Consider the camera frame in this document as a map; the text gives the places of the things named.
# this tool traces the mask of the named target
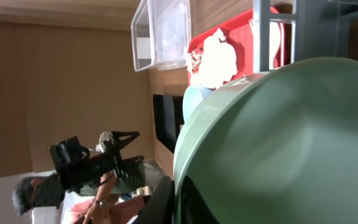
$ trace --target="ceiling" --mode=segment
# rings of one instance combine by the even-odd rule
[[[0,21],[130,31],[140,0],[0,0]]]

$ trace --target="green bowl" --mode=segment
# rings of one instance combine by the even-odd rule
[[[208,96],[175,148],[221,223],[358,223],[358,62],[314,58]]]

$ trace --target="light blue bowl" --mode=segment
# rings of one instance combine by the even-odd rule
[[[191,114],[197,106],[209,95],[212,90],[197,86],[189,86],[183,97],[183,119],[185,123],[190,119]]]

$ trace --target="black object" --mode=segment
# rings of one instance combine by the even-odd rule
[[[183,179],[180,197],[182,223],[219,223],[188,176]]]
[[[153,95],[155,135],[172,153],[175,152],[180,125],[185,123],[182,104],[182,96]]]
[[[79,192],[84,185],[97,187],[100,177],[112,170],[117,178],[128,179],[126,164],[139,163],[144,157],[122,160],[120,150],[139,135],[136,131],[111,131],[109,136],[100,142],[104,152],[93,157],[90,157],[88,148],[80,145],[76,136],[52,145],[50,155],[63,188]]]
[[[52,174],[37,184],[33,189],[32,207],[56,206],[59,209],[61,201],[65,198],[65,189],[58,175]]]
[[[173,181],[162,177],[155,192],[133,224],[171,224],[173,213]]]

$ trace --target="man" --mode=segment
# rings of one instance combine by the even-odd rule
[[[164,173],[158,163],[153,159],[144,161],[142,163],[141,169],[144,173],[145,184],[143,183],[142,186],[136,186],[134,184],[128,185],[123,183],[122,180],[117,180],[114,176],[114,178],[112,178],[114,181],[114,187],[109,188],[109,194],[117,194],[115,197],[118,198],[118,194],[131,192],[138,187],[143,187],[144,185],[156,188],[160,182],[160,179],[164,176]],[[99,191],[100,189],[83,187],[80,190],[80,193],[85,196],[95,196],[99,193]],[[60,180],[56,174],[52,174],[48,177],[25,177],[15,186],[12,195],[14,210],[18,216],[28,212],[33,207],[59,205],[63,199],[64,189],[62,188]]]
[[[62,224],[119,224],[127,223],[137,215],[148,201],[148,197],[138,196],[116,204],[119,195],[110,194],[117,181],[114,174],[104,174],[94,199],[76,204],[66,211]]]
[[[33,207],[34,188],[47,177],[25,177],[14,188],[13,207],[17,216],[21,216]]]

